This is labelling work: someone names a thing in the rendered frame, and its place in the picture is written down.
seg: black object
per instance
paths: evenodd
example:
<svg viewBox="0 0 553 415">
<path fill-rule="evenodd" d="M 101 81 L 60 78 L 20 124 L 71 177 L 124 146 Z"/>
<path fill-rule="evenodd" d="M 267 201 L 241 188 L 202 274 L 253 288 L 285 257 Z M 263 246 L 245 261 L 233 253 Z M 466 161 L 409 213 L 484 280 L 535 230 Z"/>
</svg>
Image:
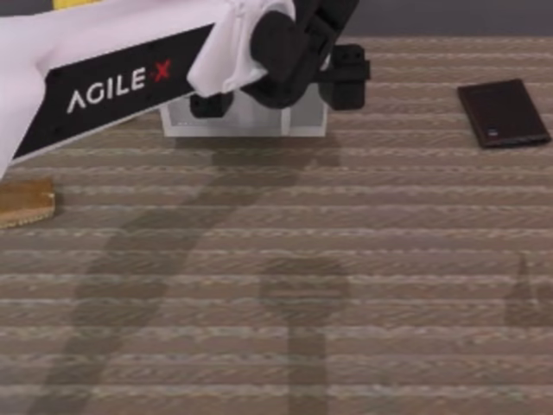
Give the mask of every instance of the black object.
<svg viewBox="0 0 553 415">
<path fill-rule="evenodd" d="M 190 97 L 190 112 L 196 118 L 223 118 L 231 108 L 234 93 L 218 93 L 212 97 Z"/>
<path fill-rule="evenodd" d="M 480 147 L 547 144 L 551 136 L 520 79 L 457 89 Z"/>
<path fill-rule="evenodd" d="M 360 45 L 335 47 L 359 0 L 295 0 L 296 21 L 272 11 L 258 22 L 251 37 L 251 56 L 268 72 L 242 90 L 272 109 L 294 105 L 313 83 L 335 110 L 357 110 L 365 104 L 370 62 Z M 354 50 L 355 59 L 344 58 Z M 327 58 L 331 63 L 321 70 Z"/>
<path fill-rule="evenodd" d="M 213 25 L 53 69 L 14 156 L 28 156 L 191 93 L 187 82 Z"/>
</svg>

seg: yellow object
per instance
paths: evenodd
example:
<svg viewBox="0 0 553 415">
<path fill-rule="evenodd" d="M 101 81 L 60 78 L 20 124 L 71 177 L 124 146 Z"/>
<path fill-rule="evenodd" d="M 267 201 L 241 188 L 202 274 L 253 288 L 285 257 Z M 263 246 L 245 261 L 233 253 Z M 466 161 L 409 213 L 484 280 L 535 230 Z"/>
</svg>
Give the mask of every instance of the yellow object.
<svg viewBox="0 0 553 415">
<path fill-rule="evenodd" d="M 100 0 L 52 0 L 54 10 L 66 9 L 73 6 L 82 6 L 83 4 L 96 3 Z"/>
</svg>

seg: white box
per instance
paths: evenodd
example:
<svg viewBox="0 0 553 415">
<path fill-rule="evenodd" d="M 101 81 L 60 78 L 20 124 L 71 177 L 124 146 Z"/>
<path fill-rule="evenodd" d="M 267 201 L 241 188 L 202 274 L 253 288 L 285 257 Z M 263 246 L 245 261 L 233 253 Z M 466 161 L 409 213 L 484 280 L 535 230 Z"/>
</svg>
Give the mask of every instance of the white box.
<svg viewBox="0 0 553 415">
<path fill-rule="evenodd" d="M 292 108 L 281 111 L 265 108 L 240 91 L 223 118 L 195 118 L 188 98 L 160 111 L 165 137 L 324 137 L 327 133 L 328 108 L 317 85 L 310 86 Z"/>
</svg>

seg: dark brown wallet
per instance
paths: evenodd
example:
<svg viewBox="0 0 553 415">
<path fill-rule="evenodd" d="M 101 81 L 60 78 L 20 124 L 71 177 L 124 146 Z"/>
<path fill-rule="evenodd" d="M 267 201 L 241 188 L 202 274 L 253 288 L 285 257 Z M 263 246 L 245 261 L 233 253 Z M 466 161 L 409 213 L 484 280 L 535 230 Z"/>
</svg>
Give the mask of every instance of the dark brown wallet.
<svg viewBox="0 0 553 415">
<path fill-rule="evenodd" d="M 522 80 L 460 86 L 457 92 L 480 147 L 513 148 L 551 141 Z"/>
</svg>

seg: robotic arm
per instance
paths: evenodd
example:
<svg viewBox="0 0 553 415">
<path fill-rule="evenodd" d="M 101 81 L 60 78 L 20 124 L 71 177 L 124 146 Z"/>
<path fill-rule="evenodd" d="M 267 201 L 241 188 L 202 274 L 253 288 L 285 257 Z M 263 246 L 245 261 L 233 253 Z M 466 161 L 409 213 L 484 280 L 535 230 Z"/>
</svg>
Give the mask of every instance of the robotic arm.
<svg viewBox="0 0 553 415">
<path fill-rule="evenodd" d="M 283 109 L 317 83 L 333 109 L 362 108 L 365 51 L 335 46 L 358 3 L 104 0 L 0 18 L 0 179 L 183 96 L 195 117 L 217 118 L 234 91 Z"/>
</svg>

